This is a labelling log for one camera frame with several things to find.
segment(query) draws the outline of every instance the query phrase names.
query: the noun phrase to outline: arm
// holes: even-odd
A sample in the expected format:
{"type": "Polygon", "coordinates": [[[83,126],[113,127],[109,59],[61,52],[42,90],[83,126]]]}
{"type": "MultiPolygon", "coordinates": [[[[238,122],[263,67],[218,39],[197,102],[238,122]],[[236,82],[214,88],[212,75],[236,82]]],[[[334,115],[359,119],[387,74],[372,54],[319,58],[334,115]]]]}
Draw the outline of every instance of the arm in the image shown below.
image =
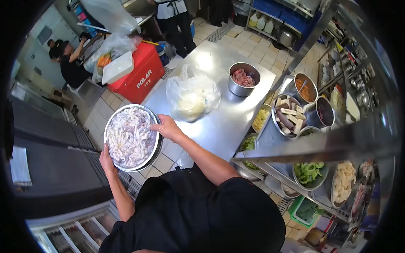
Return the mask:
{"type": "Polygon", "coordinates": [[[69,62],[74,62],[77,58],[79,58],[81,50],[83,49],[84,42],[86,42],[86,40],[87,38],[84,37],[81,39],[80,44],[76,49],[76,51],[74,51],[74,53],[70,55],[69,62]]]}
{"type": "Polygon", "coordinates": [[[51,59],[51,62],[60,62],[60,57],[51,59]]]}
{"type": "Polygon", "coordinates": [[[165,138],[179,144],[211,183],[219,186],[230,178],[240,177],[239,173],[227,161],[203,149],[186,136],[170,116],[159,114],[158,117],[162,124],[152,125],[151,129],[159,131],[165,138]]]}
{"type": "Polygon", "coordinates": [[[127,221],[135,213],[135,203],[118,178],[118,170],[114,167],[107,144],[104,144],[104,150],[101,152],[100,163],[117,203],[119,217],[122,221],[127,221]]]}

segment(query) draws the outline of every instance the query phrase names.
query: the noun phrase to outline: spoon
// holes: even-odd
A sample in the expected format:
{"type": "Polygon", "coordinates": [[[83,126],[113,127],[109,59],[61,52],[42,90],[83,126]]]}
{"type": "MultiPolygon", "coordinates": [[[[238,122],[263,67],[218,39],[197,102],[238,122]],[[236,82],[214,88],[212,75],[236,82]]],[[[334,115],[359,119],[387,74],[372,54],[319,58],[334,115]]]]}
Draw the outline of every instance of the spoon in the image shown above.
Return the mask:
{"type": "Polygon", "coordinates": [[[301,90],[303,89],[303,87],[307,84],[307,80],[304,81],[304,84],[301,86],[301,89],[298,91],[298,93],[301,92],[301,90]]]}

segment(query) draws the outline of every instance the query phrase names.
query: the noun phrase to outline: green basket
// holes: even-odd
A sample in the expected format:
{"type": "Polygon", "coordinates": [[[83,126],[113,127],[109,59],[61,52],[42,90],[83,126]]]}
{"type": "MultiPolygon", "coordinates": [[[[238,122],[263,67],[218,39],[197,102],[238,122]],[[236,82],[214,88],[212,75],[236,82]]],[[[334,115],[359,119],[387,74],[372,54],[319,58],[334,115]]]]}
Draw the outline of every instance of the green basket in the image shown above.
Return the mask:
{"type": "Polygon", "coordinates": [[[315,222],[316,218],[318,217],[318,214],[315,215],[315,217],[313,218],[311,223],[304,221],[303,219],[301,219],[300,217],[298,217],[296,215],[296,212],[297,212],[298,208],[301,206],[301,203],[304,201],[304,199],[305,199],[304,196],[299,196],[299,197],[295,198],[292,205],[290,206],[290,208],[287,211],[291,215],[291,219],[293,221],[296,221],[305,227],[311,227],[312,224],[315,222]]]}

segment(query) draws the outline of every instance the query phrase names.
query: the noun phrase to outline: sliced meat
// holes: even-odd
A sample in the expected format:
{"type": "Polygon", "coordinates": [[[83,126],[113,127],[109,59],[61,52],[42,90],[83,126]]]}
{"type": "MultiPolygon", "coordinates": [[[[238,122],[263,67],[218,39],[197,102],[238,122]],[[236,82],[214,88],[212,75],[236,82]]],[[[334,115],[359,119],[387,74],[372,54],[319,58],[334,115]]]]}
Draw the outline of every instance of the sliced meat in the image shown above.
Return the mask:
{"type": "Polygon", "coordinates": [[[246,75],[246,72],[242,68],[233,72],[232,80],[243,87],[250,88],[250,87],[255,86],[255,83],[254,83],[254,80],[252,79],[252,77],[246,75]]]}

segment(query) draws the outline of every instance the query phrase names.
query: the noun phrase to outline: stainless steel table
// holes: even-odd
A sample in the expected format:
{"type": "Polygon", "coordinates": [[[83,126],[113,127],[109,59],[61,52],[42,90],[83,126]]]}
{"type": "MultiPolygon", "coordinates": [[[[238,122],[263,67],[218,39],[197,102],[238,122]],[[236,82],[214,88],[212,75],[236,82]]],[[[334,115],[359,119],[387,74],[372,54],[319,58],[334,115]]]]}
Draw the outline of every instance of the stainless steel table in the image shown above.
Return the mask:
{"type": "MultiPolygon", "coordinates": [[[[184,64],[189,64],[212,78],[222,91],[222,98],[218,108],[203,118],[193,123],[177,124],[203,148],[230,161],[263,104],[275,75],[243,55],[209,41],[203,41],[196,47],[169,77],[179,75],[184,64]],[[228,89],[229,68],[236,62],[249,63],[260,73],[260,83],[246,98],[238,97],[228,89]]],[[[167,80],[168,78],[145,104],[157,114],[170,115],[171,106],[166,97],[167,80]]]]}

